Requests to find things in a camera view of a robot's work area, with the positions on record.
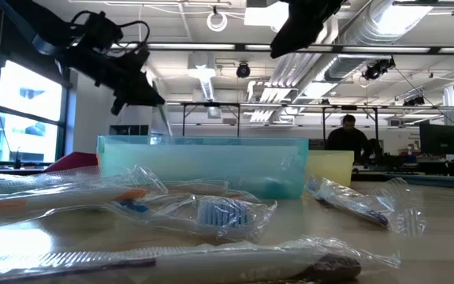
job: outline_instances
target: yellow plastic bin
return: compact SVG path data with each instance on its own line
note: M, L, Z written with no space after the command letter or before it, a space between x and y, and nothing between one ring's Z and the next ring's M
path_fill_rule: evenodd
M309 151L307 174L327 178L344 186L352 182L353 151Z

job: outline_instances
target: computer monitor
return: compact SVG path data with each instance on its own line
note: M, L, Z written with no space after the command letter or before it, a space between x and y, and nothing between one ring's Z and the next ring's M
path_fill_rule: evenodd
M424 154L454 155L454 126L420 124L419 139Z

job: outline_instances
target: wooden table surface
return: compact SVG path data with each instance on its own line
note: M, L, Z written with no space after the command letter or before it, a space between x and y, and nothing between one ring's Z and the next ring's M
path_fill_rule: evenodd
M354 182L369 192L379 183ZM361 275L359 283L454 283L454 189L411 185L423 199L426 229L421 237L402 237L363 219L317 202L279 200L261 245L302 235L335 237L380 255L400 254L400 269ZM0 255L74 251L117 251L151 246L192 246L195 237L149 230L109 212L69 211L0 227Z

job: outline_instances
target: plastic bin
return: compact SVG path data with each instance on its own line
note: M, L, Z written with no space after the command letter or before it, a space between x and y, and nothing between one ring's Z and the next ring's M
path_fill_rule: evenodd
M354 160L353 151L312 150L307 156L307 173L349 186L352 182Z
M135 165L162 181L222 178L258 198L296 199L304 186L307 139L259 137L101 136L105 175Z

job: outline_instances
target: man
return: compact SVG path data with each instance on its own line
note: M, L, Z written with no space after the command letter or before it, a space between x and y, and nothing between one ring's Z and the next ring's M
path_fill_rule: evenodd
M343 127L332 131L327 139L327 150L345 150L355 152L355 162L365 163L371 154L369 141L362 131L355 128L355 117L347 114L343 118Z

